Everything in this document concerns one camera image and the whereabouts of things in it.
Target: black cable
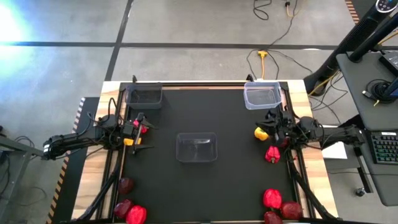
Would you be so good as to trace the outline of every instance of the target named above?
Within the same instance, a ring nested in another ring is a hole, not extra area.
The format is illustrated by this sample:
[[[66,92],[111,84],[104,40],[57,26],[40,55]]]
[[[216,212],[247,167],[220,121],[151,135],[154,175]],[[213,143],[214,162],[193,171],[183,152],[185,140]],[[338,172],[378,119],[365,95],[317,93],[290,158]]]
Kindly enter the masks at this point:
[[[248,56],[246,56],[246,61],[247,61],[248,64],[249,64],[249,68],[250,68],[251,73],[252,73],[253,76],[257,79],[256,75],[254,74],[253,68],[251,67],[250,61],[249,61],[249,57],[250,57],[251,53],[252,53],[253,51],[255,51],[255,50],[258,50],[258,49],[253,49],[253,50],[251,50],[251,51],[249,52]]]
[[[18,206],[29,207],[29,206],[31,206],[31,205],[34,205],[34,204],[36,204],[36,203],[39,203],[39,202],[43,201],[44,199],[46,199],[46,198],[48,197],[47,193],[45,193],[45,190],[43,190],[42,188],[40,188],[40,187],[31,187],[31,188],[32,188],[32,189],[39,189],[41,192],[43,192],[44,196],[43,196],[42,198],[36,200],[36,201],[33,201],[33,202],[31,202],[31,203],[27,203],[27,204],[19,203],[19,202],[14,202],[14,201],[12,201],[12,200],[9,200],[9,198],[5,198],[5,197],[2,197],[2,199],[8,200],[10,203],[16,204],[16,205],[18,205]]]
[[[32,158],[29,159],[29,161],[34,160],[37,157],[38,157],[38,155],[34,155]]]
[[[314,149],[321,149],[321,150],[322,150],[321,147],[310,146],[309,144],[304,144],[304,146],[311,147],[311,148],[314,148]]]
[[[101,150],[101,149],[103,149],[103,148],[104,148],[104,147],[101,147],[101,148],[96,149],[95,151],[92,151],[91,153],[87,154],[86,159],[87,159],[87,157],[91,156],[92,154],[98,152],[99,150]]]
[[[290,28],[292,28],[293,19],[294,19],[294,17],[295,17],[295,11],[296,11],[296,7],[297,7],[297,1],[298,1],[298,0],[296,0],[296,2],[295,2],[295,4],[294,4],[294,8],[293,8],[293,17],[290,19],[290,24],[289,24],[289,27],[287,28],[287,31],[286,31],[281,37],[279,37],[278,39],[276,39],[275,41],[273,41],[273,42],[268,46],[267,50],[268,50],[272,45],[274,45],[276,42],[280,41],[282,38],[284,38],[284,37],[289,33]]]
[[[20,141],[22,141],[22,140],[28,141],[30,147],[35,147],[35,144],[33,143],[33,141],[30,140],[30,138],[28,138],[27,136],[18,136],[18,137],[15,138],[14,141],[20,142]]]
[[[316,100],[316,101],[320,102],[321,105],[322,105],[322,104],[325,105],[325,106],[335,115],[335,117],[336,117],[338,123],[341,124],[341,121],[340,121],[340,119],[338,118],[338,116],[337,116],[337,114],[335,113],[335,111],[334,111],[333,109],[331,109],[326,103],[321,102],[320,100],[316,99],[316,98],[313,97],[313,96],[308,96],[308,97],[311,98],[311,99],[313,99],[313,100]]]
[[[346,132],[346,131],[348,131],[348,130],[350,130],[350,129],[353,129],[353,128],[355,128],[355,127],[350,127],[350,128],[348,128],[348,129],[344,129],[344,130],[341,130],[341,131],[336,131],[336,132],[334,132],[334,133],[331,133],[331,134],[322,142],[321,148],[323,148],[323,147],[325,146],[325,143],[326,143],[333,135],[338,134],[338,133]]]
[[[350,172],[350,171],[343,171],[343,172],[328,172],[328,174],[359,174],[359,172]],[[389,176],[397,176],[398,174],[367,174],[366,175],[389,175]]]
[[[271,55],[271,53],[268,52],[268,54],[269,54],[269,56],[272,58],[272,60],[274,61],[275,65],[276,65],[277,71],[276,71],[275,80],[278,80],[278,76],[279,76],[279,65],[278,65],[278,63],[276,62],[275,58]]]
[[[267,47],[266,49],[264,49],[265,51],[268,51],[268,49],[269,49],[271,46],[273,46],[276,42],[280,41],[282,38],[284,38],[284,37],[289,33],[290,28],[292,28],[293,19],[294,19],[294,17],[295,17],[295,10],[296,10],[296,7],[297,7],[297,1],[298,1],[298,0],[296,0],[296,2],[295,2],[295,4],[294,4],[294,8],[293,8],[293,17],[290,19],[290,24],[289,24],[289,27],[287,28],[286,32],[285,32],[282,36],[280,36],[279,38],[277,38],[276,40],[274,40],[270,45],[268,45],[268,47]],[[257,79],[257,77],[256,77],[256,75],[254,74],[253,69],[252,69],[252,67],[251,67],[250,61],[249,61],[249,57],[250,57],[251,53],[252,53],[253,51],[255,51],[255,50],[260,50],[260,49],[253,49],[253,50],[251,50],[251,51],[248,53],[248,56],[246,56],[246,61],[247,61],[248,64],[249,64],[249,68],[250,68],[251,73],[252,73],[253,76]],[[278,74],[279,74],[279,66],[278,66],[278,64],[276,63],[276,61],[275,61],[275,59],[273,58],[273,56],[271,56],[271,57],[272,57],[272,59],[274,60],[276,66],[277,66],[277,68],[278,68],[278,71],[277,71],[277,77],[278,77]]]
[[[317,109],[317,108],[323,103],[323,100],[325,99],[326,94],[329,92],[330,88],[331,88],[331,85],[326,89],[325,93],[323,94],[322,99],[321,99],[321,101],[320,101],[321,103],[318,104],[318,105],[316,105],[316,106],[314,106],[313,108],[311,108],[311,110]]]
[[[49,147],[51,147],[54,143],[56,143],[56,142],[58,142],[58,141],[63,141],[63,140],[67,140],[67,139],[71,139],[71,138],[79,138],[80,136],[82,136],[82,135],[84,135],[86,132],[87,132],[87,130],[90,128],[90,124],[91,124],[91,120],[90,120],[90,122],[87,124],[87,127],[82,131],[82,132],[80,132],[80,133],[77,133],[77,135],[76,136],[70,136],[70,137],[68,137],[68,138],[60,138],[60,139],[58,139],[58,140],[55,140],[54,142],[51,142],[50,143],[50,146]]]
[[[343,76],[339,77],[339,78],[338,78],[337,80],[335,80],[334,82],[333,82],[334,77],[330,80],[330,86],[326,89],[325,94],[322,96],[322,99],[321,99],[321,101],[320,101],[320,104],[319,104],[319,105],[316,105],[315,107],[312,107],[312,106],[311,106],[311,110],[312,110],[312,111],[322,110],[322,109],[324,109],[324,108],[326,108],[326,107],[330,107],[333,103],[336,103],[338,100],[340,100],[342,97],[344,97],[344,96],[348,93],[347,90],[341,90],[341,89],[336,88],[336,87],[334,86],[334,84],[336,84],[336,83],[337,83],[338,81],[340,81],[342,78],[343,78]],[[328,93],[328,91],[330,90],[330,88],[334,88],[335,90],[338,90],[338,91],[343,91],[344,93],[343,93],[339,98],[337,98],[335,101],[333,101],[332,103],[330,103],[330,104],[328,104],[328,105],[327,105],[327,104],[324,104],[324,105],[325,105],[324,107],[318,108],[318,107],[323,103],[323,100],[325,99],[326,94]]]
[[[256,2],[258,2],[258,1],[260,1],[260,0],[254,0],[253,1],[253,13],[254,13],[254,15],[257,16],[257,18],[259,18],[259,19],[261,19],[263,21],[267,21],[269,19],[268,13],[266,13],[264,10],[262,10],[260,8],[265,7],[265,6],[269,6],[270,4],[272,4],[272,0],[265,0],[265,1],[268,1],[268,3],[262,4],[260,6],[256,6]],[[257,14],[257,12],[262,13],[263,15],[265,15],[265,17],[259,16]]]
[[[339,79],[337,79],[337,80],[334,81],[334,82],[332,82],[332,81],[330,82],[330,87],[334,88],[335,90],[342,91],[342,92],[344,92],[344,93],[343,93],[339,98],[337,98],[335,101],[329,103],[328,106],[331,106],[333,103],[336,103],[336,102],[337,102],[338,100],[340,100],[342,97],[344,97],[345,95],[347,95],[347,93],[348,93],[347,90],[341,90],[341,89],[339,89],[339,88],[337,88],[337,87],[334,86],[334,84],[336,84],[336,83],[337,83],[338,81],[340,81],[342,78],[343,78],[343,76],[341,76]],[[326,108],[326,106],[324,106],[324,107],[322,107],[322,108],[317,108],[317,109],[316,109],[316,107],[315,107],[314,109],[312,109],[312,111],[322,110],[322,109]]]
[[[322,142],[325,141],[325,128],[323,128],[323,125],[317,121],[318,125],[322,128]]]
[[[71,152],[71,153],[69,153],[69,154],[67,154],[67,155],[64,155],[64,156],[55,158],[55,160],[59,160],[59,159],[65,158],[65,157],[67,157],[67,156],[71,156],[71,155],[75,154],[76,152],[78,152],[78,151],[80,151],[80,150],[81,150],[81,149],[77,149],[77,150],[75,150],[75,151],[73,151],[73,152]]]
[[[290,57],[290,56],[288,56],[288,55],[286,55],[286,54],[283,54],[282,52],[280,52],[280,51],[278,51],[278,50],[268,50],[268,51],[269,51],[269,52],[271,51],[271,52],[280,53],[280,54],[283,55],[285,58],[292,60],[292,61],[295,62],[298,66],[300,66],[300,67],[306,69],[307,71],[309,71],[311,74],[313,73],[313,71],[312,71],[311,69],[309,69],[309,68],[307,68],[306,66],[300,64],[300,63],[299,63],[298,61],[296,61],[294,58],[292,58],[292,57]]]
[[[374,81],[382,81],[379,83],[375,83],[370,91],[369,91],[369,85],[374,82]],[[396,98],[393,96],[384,96],[384,91],[386,88],[391,84],[391,82],[382,80],[382,79],[375,79],[371,80],[368,84],[366,84],[365,90],[370,92],[375,99],[379,100],[380,103],[393,103]]]

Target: desk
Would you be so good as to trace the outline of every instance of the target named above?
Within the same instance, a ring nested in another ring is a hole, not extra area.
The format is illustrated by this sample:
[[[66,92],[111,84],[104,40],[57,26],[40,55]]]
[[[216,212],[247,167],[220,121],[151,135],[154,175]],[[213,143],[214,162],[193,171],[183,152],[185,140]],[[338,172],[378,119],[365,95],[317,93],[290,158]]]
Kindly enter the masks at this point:
[[[119,86],[122,82],[104,82],[101,97],[99,99],[98,110],[96,118],[104,116],[108,113],[108,101],[111,97],[117,98],[119,94]],[[222,82],[220,86],[205,87],[205,88],[242,88],[242,86],[226,86]],[[310,104],[308,102],[307,93],[305,91],[304,82],[302,80],[289,80],[289,91],[290,98],[292,100],[293,108],[298,116],[312,116]],[[202,87],[164,87],[164,88],[177,88],[177,89],[189,89],[189,88],[202,88]],[[124,111],[126,105],[122,104],[122,110]],[[98,147],[89,147],[87,153],[90,153]],[[101,187],[101,182],[104,172],[104,164],[106,160],[106,151],[100,151],[93,154],[84,163],[83,172],[80,179],[80,185],[76,196],[75,206],[73,208],[72,218],[79,217],[87,208],[87,206],[96,197]],[[308,175],[308,181],[314,194],[318,197],[319,201],[326,207],[326,209],[334,216],[338,216],[333,194],[330,188],[328,174],[326,172],[325,163],[323,161],[322,152],[318,149],[305,148],[303,149],[303,157],[306,165],[306,171]],[[62,185],[58,186],[59,191],[62,191]],[[307,201],[302,190],[299,189],[300,201],[304,206],[304,214],[308,216],[308,208],[306,207]],[[106,200],[109,200],[110,194],[107,194]],[[108,203],[104,204],[103,214],[105,217],[108,214]],[[57,204],[52,205],[52,210],[56,209]],[[51,223],[51,216],[47,220],[47,223]]]
[[[379,61],[380,57],[380,53],[368,53],[359,63],[351,62],[346,54],[339,54],[336,57],[360,115],[360,118],[357,116],[349,120],[348,124],[352,122],[361,127],[363,123],[369,131],[397,130],[398,101],[373,106],[374,102],[362,95],[362,91],[370,81],[375,79],[392,81],[394,78],[394,75]],[[375,164],[368,147],[367,144],[363,144],[361,153],[371,174],[398,173],[396,165]],[[395,191],[398,177],[392,175],[372,175],[371,177],[381,202],[385,206],[398,205],[398,194]]]
[[[339,54],[336,58],[364,127],[369,131],[397,130],[398,101],[373,106],[374,101],[362,94],[372,80],[383,79],[391,82],[394,79],[394,75],[379,61],[380,57],[380,53],[369,53],[359,63],[350,61],[346,54]]]

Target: black table surface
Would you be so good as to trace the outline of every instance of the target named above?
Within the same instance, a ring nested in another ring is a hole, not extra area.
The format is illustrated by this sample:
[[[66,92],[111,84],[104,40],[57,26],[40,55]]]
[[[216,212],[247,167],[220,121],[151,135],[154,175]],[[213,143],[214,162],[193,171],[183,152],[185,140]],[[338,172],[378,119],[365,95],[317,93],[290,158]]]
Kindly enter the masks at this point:
[[[142,140],[154,148],[126,156],[123,177],[133,178],[135,186],[118,200],[146,207],[148,222],[262,220],[269,188],[280,190],[284,201],[294,200],[284,158],[265,161],[269,144],[254,137],[264,110],[247,110],[243,90],[164,90],[162,109],[143,112],[159,127]],[[178,133],[215,133],[217,160],[176,160]]]
[[[398,101],[391,104],[378,104],[366,98],[362,91],[366,84],[375,79],[393,81],[395,76],[381,63],[381,54],[370,53],[359,63],[351,62],[346,54],[337,55],[337,62],[365,128],[369,131],[398,130]]]

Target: electrical cable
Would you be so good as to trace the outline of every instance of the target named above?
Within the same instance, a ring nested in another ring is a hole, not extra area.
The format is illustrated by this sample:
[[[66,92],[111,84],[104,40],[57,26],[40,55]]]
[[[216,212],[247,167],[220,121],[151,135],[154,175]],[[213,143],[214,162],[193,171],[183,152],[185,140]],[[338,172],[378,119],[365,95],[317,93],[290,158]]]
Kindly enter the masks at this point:
[[[81,150],[81,149],[77,149],[77,150],[75,150],[75,151],[73,151],[73,152],[71,152],[71,153],[69,153],[69,154],[67,154],[67,155],[64,155],[64,156],[55,158],[55,160],[59,160],[59,159],[63,159],[63,158],[65,158],[65,157],[71,156],[71,155],[77,153],[77,152],[80,151],[80,150]]]
[[[268,1],[268,3],[262,4],[260,6],[256,6],[256,2],[257,1],[260,1],[260,0],[254,0],[253,1],[253,13],[254,13],[254,15],[257,16],[257,18],[259,18],[259,19],[261,19],[263,21],[267,21],[269,19],[268,13],[266,13],[264,10],[262,10],[260,8],[265,7],[265,6],[269,6],[270,4],[272,4],[272,0],[265,0],[265,1]],[[257,14],[257,12],[262,13],[263,15],[265,15],[265,17],[261,17],[259,14]]]
[[[359,172],[350,172],[350,171],[343,171],[343,172],[328,172],[328,174],[359,174]],[[389,175],[389,176],[397,176],[398,174],[370,174],[364,173],[366,175]]]
[[[317,87],[315,87],[315,88],[311,91],[311,93],[308,94],[308,95],[310,95],[310,96],[313,95],[313,94],[315,93],[315,90],[317,90],[319,87],[323,86],[325,83],[328,83],[328,81],[331,80],[335,75],[337,75],[337,73],[338,73],[338,71],[337,71],[334,75],[332,75],[331,77],[327,78],[325,81],[321,82],[321,84],[317,85]]]
[[[293,13],[295,12],[296,7],[297,7],[297,1],[298,1],[298,0],[296,0],[296,2],[295,2],[295,4],[294,4]],[[265,49],[266,52],[268,52],[268,49],[269,49],[271,46],[273,46],[276,42],[280,41],[282,38],[284,38],[284,37],[289,33],[290,29],[292,28],[293,19],[294,19],[294,16],[290,19],[289,27],[287,28],[286,32],[285,32],[283,35],[281,35],[280,37],[278,37],[276,40],[274,40],[270,45],[268,45],[268,47]],[[253,69],[252,69],[252,66],[251,66],[251,64],[250,64],[250,61],[249,61],[249,57],[250,57],[251,53],[252,53],[253,51],[255,51],[255,50],[259,50],[259,49],[253,49],[253,50],[251,50],[251,51],[248,53],[248,56],[246,56],[246,61],[247,61],[248,64],[249,64],[249,68],[250,68],[251,73],[252,73],[253,76],[257,79],[256,75],[255,75],[254,72],[253,72]],[[279,75],[279,66],[278,66],[278,64],[276,63],[276,61],[275,61],[275,59],[274,59],[273,57],[272,57],[272,59],[274,60],[275,64],[277,65],[277,68],[278,68],[277,77],[278,77],[278,75]]]
[[[307,68],[306,66],[304,66],[304,65],[302,65],[302,64],[300,64],[300,63],[298,63],[298,61],[296,61],[294,58],[292,58],[292,57],[290,57],[290,56],[288,56],[288,55],[286,55],[286,54],[283,54],[282,52],[280,52],[280,51],[278,51],[278,50],[268,50],[268,54],[269,54],[269,52],[277,52],[277,53],[283,55],[285,58],[292,60],[292,61],[295,62],[298,66],[300,66],[300,67],[302,67],[302,68],[308,70],[311,74],[313,73],[313,71],[312,71],[311,69],[309,69],[309,68]]]
[[[294,15],[290,15],[290,13],[289,13],[289,5],[286,5],[286,14],[289,17],[294,17]]]
[[[313,96],[308,96],[308,97],[311,98],[311,99],[313,99],[313,100],[316,100],[316,101],[320,102],[321,105],[322,105],[322,104],[325,105],[325,106],[335,115],[335,117],[336,117],[338,123],[341,124],[341,121],[340,121],[340,119],[338,118],[338,116],[337,116],[337,114],[335,113],[335,111],[333,111],[333,109],[331,109],[326,103],[324,103],[324,102],[322,102],[322,101],[316,99],[316,98],[313,97]]]
[[[336,88],[335,86],[333,86],[333,84],[335,84],[336,82],[338,82],[338,81],[341,80],[342,78],[343,78],[343,77],[340,77],[340,78],[337,79],[334,83],[333,83],[333,82],[330,82],[330,86],[331,86],[332,88],[334,88],[335,90],[343,91],[344,93],[343,93],[339,98],[337,98],[335,101],[329,103],[327,106],[331,106],[333,103],[336,103],[336,102],[337,102],[338,100],[340,100],[342,97],[344,97],[345,95],[347,95],[347,93],[348,93],[347,90],[340,90],[339,88]],[[312,110],[312,111],[322,110],[322,109],[324,109],[324,108],[326,108],[326,106],[324,106],[324,107],[322,107],[322,108],[317,108],[317,109],[314,108],[314,110]]]
[[[294,4],[293,15],[295,14],[295,10],[296,10],[296,7],[297,7],[297,1],[298,0],[296,0],[296,2]],[[270,45],[268,45],[268,48],[266,50],[268,50],[271,46],[273,46],[276,42],[280,41],[282,38],[284,38],[289,33],[290,28],[292,28],[294,17],[295,17],[295,15],[290,19],[290,24],[289,24],[289,27],[287,28],[286,32],[282,36],[280,36],[278,39],[274,40]]]
[[[353,129],[353,128],[355,128],[355,127],[350,127],[350,128],[348,128],[348,129],[344,129],[344,130],[342,130],[342,131],[336,131],[336,132],[334,132],[334,133],[331,133],[331,134],[322,142],[322,147],[321,147],[321,148],[323,148],[323,147],[325,146],[325,143],[326,143],[333,135],[338,134],[338,133],[342,133],[342,132],[346,132],[346,131],[348,131],[348,130],[350,130],[350,129]]]
[[[96,150],[92,151],[91,153],[87,154],[86,159],[87,159],[87,157],[91,156],[92,154],[98,152],[99,150],[101,150],[101,149],[103,149],[103,148],[104,148],[104,147],[101,147],[101,148],[96,149]]]
[[[382,39],[378,44],[382,44],[382,43],[384,43],[385,41],[387,41],[387,40],[389,40],[389,39],[391,39],[391,38],[393,38],[393,37],[395,37],[396,35],[398,34],[398,30],[396,30],[395,31],[395,33],[394,34],[392,34],[391,36],[389,36],[389,37],[386,37],[386,38],[384,38],[384,39]]]
[[[275,77],[275,80],[278,80],[278,76],[279,76],[279,65],[278,65],[278,63],[276,62],[274,56],[272,56],[269,52],[268,52],[268,54],[269,54],[269,56],[272,58],[272,60],[274,61],[275,65],[276,65],[276,69],[277,69],[277,70],[276,70],[276,77]]]
[[[369,89],[369,85],[375,81],[381,81],[381,82],[375,83]],[[385,92],[387,86],[389,86],[390,84],[391,84],[391,82],[383,80],[383,79],[371,80],[370,82],[368,82],[368,84],[366,84],[365,91],[363,91],[363,94],[366,97],[376,101],[376,103],[373,106],[376,106],[378,103],[393,103],[396,100],[395,97],[384,95],[384,92]]]
[[[297,16],[297,15],[301,12],[301,10],[303,9],[303,6],[304,6],[304,4],[305,4],[306,1],[307,1],[307,0],[303,0],[303,3],[301,3],[300,8],[299,8],[298,11],[294,14],[294,16]]]
[[[255,51],[255,50],[258,50],[258,49],[253,49],[253,50],[251,50],[251,51],[249,52],[248,56],[246,56],[246,61],[247,61],[248,64],[249,64],[249,68],[250,68],[251,73],[252,73],[253,76],[257,79],[256,75],[254,74],[253,68],[251,67],[250,61],[249,61],[250,55],[251,55],[252,52]]]
[[[333,81],[333,78],[335,78],[335,77],[337,77],[337,75],[335,74],[333,77],[332,77],[332,79],[330,80],[330,86],[326,89],[326,91],[325,91],[325,93],[323,94],[323,96],[322,96],[322,99],[321,99],[321,103],[323,103],[323,100],[325,99],[325,97],[326,97],[326,94],[329,92],[329,90],[330,90],[330,88],[335,88],[334,86],[333,86],[333,84],[336,84],[338,81],[340,81],[343,77],[340,77],[339,79],[337,79],[336,81]],[[315,109],[317,109],[320,105],[321,105],[321,103],[320,104],[318,104],[318,105],[316,105],[316,106],[314,106],[314,107],[311,107],[311,110],[312,111],[314,111]]]
[[[20,142],[20,141],[22,141],[22,140],[28,141],[30,147],[35,147],[35,144],[33,143],[33,141],[30,140],[30,138],[28,138],[27,136],[18,136],[18,137],[15,138],[14,141]],[[35,159],[37,156],[38,156],[38,155],[34,155],[32,158],[30,158],[30,161],[31,161],[32,159]]]
[[[33,202],[31,202],[31,203],[26,203],[26,204],[24,204],[24,203],[19,203],[19,202],[14,202],[14,201],[12,201],[12,200],[9,200],[9,198],[5,198],[5,197],[2,197],[2,199],[8,200],[10,203],[16,204],[16,205],[18,205],[18,206],[29,207],[29,206],[31,206],[31,205],[34,205],[34,204],[36,204],[36,203],[39,203],[39,202],[43,201],[44,199],[46,199],[46,198],[48,197],[47,193],[45,193],[45,190],[43,190],[42,188],[40,188],[40,187],[30,187],[30,188],[31,188],[31,189],[39,189],[41,192],[43,192],[44,196],[43,196],[42,198],[36,200],[36,201],[33,201]]]
[[[311,147],[311,148],[314,148],[314,149],[321,149],[321,150],[322,150],[321,147],[310,146],[309,144],[304,144],[304,146]]]
[[[261,78],[264,79],[265,68],[264,68],[264,57],[261,57]]]

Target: black metal frame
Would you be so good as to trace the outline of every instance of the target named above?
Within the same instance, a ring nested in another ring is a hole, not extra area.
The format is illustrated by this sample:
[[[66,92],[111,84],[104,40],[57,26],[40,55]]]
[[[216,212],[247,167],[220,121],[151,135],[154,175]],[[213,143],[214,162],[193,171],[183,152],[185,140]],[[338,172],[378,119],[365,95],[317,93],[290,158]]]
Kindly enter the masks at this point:
[[[35,156],[40,156],[42,157],[44,155],[43,151],[41,151],[40,149],[36,149],[34,147],[30,147],[27,146],[25,144],[21,144],[19,142],[13,141],[9,138],[6,138],[2,135],[0,135],[0,146],[2,147],[6,147],[8,149],[12,149],[15,151],[24,151],[24,152],[28,152],[32,155]]]
[[[361,149],[358,147],[355,147],[354,152],[358,159],[359,167],[357,168],[357,170],[358,170],[359,177],[361,178],[363,188],[366,193],[373,193],[374,191],[373,191],[373,188],[371,185],[370,178],[368,177],[368,175],[365,174],[366,173],[365,172],[366,164],[362,161]]]

